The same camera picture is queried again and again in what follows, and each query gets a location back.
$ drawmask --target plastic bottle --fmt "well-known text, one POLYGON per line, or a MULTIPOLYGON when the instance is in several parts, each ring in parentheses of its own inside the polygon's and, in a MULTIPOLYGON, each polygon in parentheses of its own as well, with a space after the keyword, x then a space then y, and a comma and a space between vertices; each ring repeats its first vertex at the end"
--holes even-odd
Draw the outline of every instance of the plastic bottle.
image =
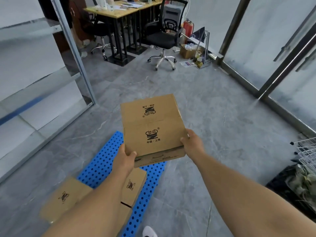
POLYGON ((107 10, 106 0, 100 0, 100 6, 102 10, 107 10))

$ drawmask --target blue plastic pallet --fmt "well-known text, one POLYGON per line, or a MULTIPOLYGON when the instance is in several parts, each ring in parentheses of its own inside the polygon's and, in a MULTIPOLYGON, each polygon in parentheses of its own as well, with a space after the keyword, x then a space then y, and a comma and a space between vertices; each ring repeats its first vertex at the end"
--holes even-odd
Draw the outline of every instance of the blue plastic pallet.
MULTIPOLYGON (((116 131, 110 140, 102 147, 99 153, 78 175, 77 179, 82 183, 96 188, 112 171, 113 159, 119 146, 123 143, 123 133, 116 131)), ((154 193, 158 180, 165 170, 165 162, 140 167, 147 171, 147 180, 133 207, 132 215, 123 229, 123 237, 134 237, 136 230, 143 219, 149 200, 154 193)))

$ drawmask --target metal door frame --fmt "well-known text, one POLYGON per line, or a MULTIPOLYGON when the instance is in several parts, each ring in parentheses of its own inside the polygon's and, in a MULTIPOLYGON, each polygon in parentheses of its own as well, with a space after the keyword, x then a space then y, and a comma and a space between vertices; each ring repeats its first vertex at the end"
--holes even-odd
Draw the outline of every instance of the metal door frame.
POLYGON ((227 53, 229 46, 235 36, 239 24, 246 12, 248 4, 251 0, 240 0, 235 15, 228 28, 223 44, 219 53, 223 55, 222 58, 216 58, 216 64, 219 65, 230 76, 237 80, 247 91, 254 97, 260 99, 264 104, 276 112, 286 122, 296 128, 299 132, 303 133, 309 138, 316 137, 316 130, 311 129, 302 120, 295 117, 288 112, 278 103, 276 103, 269 94, 284 80, 287 75, 297 66, 297 64, 306 56, 306 54, 316 45, 316 23, 304 35, 289 55, 283 60, 280 66, 270 76, 270 78, 258 89, 251 84, 247 79, 235 71, 231 66, 224 62, 224 57, 227 53))

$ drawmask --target white sneaker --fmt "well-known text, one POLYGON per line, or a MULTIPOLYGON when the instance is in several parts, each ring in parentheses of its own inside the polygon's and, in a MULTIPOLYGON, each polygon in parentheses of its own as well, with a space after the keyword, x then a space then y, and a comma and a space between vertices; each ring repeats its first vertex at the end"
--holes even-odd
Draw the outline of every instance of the white sneaker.
POLYGON ((85 40, 83 40, 83 47, 86 47, 87 45, 89 45, 89 43, 90 43, 90 40, 89 39, 85 39, 85 40))
POLYGON ((149 226, 146 226, 143 230, 143 237, 158 237, 156 232, 149 226))
POLYGON ((81 55, 80 55, 80 56, 81 56, 81 59, 82 59, 82 58, 85 58, 87 55, 88 55, 88 53, 87 53, 86 51, 82 51, 82 52, 81 52, 81 55))

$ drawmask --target chair armrest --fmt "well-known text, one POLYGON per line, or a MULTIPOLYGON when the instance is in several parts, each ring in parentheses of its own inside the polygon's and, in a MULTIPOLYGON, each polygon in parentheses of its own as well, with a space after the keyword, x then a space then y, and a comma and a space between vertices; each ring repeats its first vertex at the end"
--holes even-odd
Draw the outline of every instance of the chair armrest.
POLYGON ((176 43, 176 45, 178 45, 178 38, 181 37, 182 31, 183 31, 183 27, 181 27, 174 35, 174 42, 176 43))
POLYGON ((146 36, 160 31, 159 21, 153 21, 145 25, 146 36))

